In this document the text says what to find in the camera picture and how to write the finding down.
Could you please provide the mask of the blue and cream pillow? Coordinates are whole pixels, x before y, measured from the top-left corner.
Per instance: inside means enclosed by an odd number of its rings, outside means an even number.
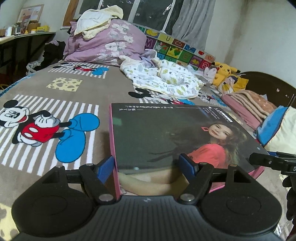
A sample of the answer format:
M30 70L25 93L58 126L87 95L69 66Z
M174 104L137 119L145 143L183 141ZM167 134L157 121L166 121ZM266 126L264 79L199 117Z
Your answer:
M257 139L269 152L295 154L295 108L279 106L257 128Z

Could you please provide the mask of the white leaf pattern blanket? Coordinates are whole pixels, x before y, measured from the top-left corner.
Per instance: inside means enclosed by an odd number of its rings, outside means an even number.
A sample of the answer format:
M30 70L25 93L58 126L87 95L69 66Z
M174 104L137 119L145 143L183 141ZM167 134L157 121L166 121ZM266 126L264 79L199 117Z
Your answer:
M152 59L153 67L144 61L120 56L120 70L132 81L133 86L155 91L178 99L191 99L198 96L204 82L187 68L158 57Z

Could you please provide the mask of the alphabet foam mat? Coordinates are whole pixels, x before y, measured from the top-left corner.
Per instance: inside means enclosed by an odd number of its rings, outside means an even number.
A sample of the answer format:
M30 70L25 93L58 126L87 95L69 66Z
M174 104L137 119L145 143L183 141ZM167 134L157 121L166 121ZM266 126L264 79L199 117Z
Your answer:
M161 60L168 60L179 65L191 65L195 70L211 67L215 57L180 41L168 34L136 25L147 37L145 48L154 49Z

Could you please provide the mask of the Mickey Mouse bed sheet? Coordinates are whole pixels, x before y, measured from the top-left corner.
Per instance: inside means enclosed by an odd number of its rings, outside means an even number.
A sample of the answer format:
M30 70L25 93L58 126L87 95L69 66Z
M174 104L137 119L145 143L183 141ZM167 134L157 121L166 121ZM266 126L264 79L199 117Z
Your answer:
M27 190L11 208L16 240L278 240L279 201L236 164L214 167L197 204L178 202L185 189L176 196L121 192L110 105L164 104L120 101L128 95L124 83L113 67L101 78L44 69L1 94L1 167L34 177L17 180ZM98 204L83 190L79 167L110 156L105 185L115 201Z

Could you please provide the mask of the yellow Pikachu plush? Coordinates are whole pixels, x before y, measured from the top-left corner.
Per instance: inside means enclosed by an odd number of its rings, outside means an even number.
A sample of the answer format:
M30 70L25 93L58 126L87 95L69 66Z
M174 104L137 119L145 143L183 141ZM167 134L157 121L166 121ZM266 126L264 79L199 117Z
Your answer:
M220 62L213 62L212 65L217 70L212 84L221 94L230 94L246 88L249 80L238 76L238 69Z

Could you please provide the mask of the dark wooden headboard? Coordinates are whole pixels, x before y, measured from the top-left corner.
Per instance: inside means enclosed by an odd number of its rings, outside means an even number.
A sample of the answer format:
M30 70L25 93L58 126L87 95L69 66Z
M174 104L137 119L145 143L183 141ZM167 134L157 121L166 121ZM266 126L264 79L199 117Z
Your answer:
M246 90L266 95L267 100L276 106L292 106L295 108L296 90L285 81L256 71L243 72L239 76L249 80Z

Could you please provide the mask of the cream white cloth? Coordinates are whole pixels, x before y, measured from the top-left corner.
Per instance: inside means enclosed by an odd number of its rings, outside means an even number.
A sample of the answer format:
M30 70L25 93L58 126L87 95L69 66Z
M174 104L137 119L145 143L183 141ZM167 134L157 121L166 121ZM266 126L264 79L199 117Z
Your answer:
M81 34L83 39L91 40L98 33L109 28L111 20L123 18L123 9L117 5L105 9L88 9L76 23L74 36Z

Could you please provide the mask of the dark wooden desk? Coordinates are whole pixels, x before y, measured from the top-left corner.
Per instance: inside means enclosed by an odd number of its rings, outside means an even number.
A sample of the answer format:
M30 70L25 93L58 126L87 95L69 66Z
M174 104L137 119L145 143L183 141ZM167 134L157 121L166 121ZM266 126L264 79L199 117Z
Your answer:
M38 59L55 35L55 32L41 32L1 38L1 71L12 76L18 68L25 68Z

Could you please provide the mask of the folded pink brown blanket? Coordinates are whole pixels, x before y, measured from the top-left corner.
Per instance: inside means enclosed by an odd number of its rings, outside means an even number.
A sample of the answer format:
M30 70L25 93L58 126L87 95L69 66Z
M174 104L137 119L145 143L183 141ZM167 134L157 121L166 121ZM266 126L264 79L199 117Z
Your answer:
M251 90L224 94L221 99L254 130L277 108L272 102Z

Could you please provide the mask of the framed picture board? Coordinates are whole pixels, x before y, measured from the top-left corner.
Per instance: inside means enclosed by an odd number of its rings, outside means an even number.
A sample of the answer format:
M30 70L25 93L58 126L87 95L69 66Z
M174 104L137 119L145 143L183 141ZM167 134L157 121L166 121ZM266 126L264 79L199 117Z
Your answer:
M21 31L25 32L29 23L38 23L44 4L23 7L19 13L17 23L20 23Z

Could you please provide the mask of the purple floral duvet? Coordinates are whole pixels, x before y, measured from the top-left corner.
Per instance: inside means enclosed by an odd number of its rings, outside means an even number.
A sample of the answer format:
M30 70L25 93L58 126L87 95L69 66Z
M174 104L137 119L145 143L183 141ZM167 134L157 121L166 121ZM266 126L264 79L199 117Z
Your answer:
M63 53L66 62L120 66L119 56L140 60L145 53L146 35L127 21L111 20L107 29L90 40L85 40L82 34L74 35L76 25L76 22L71 22L70 37Z

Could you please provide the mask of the box lid with woman photo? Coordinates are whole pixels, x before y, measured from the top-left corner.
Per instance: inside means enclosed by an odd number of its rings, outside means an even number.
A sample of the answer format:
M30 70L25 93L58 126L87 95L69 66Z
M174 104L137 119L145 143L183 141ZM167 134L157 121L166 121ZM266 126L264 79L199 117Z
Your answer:
M180 194L188 183L179 170L180 154L219 169L236 164L253 178L264 171L248 158L265 154L265 149L222 108L113 103L109 118L111 153L123 194Z

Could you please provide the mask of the grey curtain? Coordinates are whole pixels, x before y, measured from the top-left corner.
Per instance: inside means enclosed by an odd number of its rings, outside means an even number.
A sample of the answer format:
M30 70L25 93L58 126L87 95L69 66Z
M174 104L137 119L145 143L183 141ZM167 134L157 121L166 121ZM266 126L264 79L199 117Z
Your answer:
M215 0L183 1L171 35L192 47L204 50L215 3Z

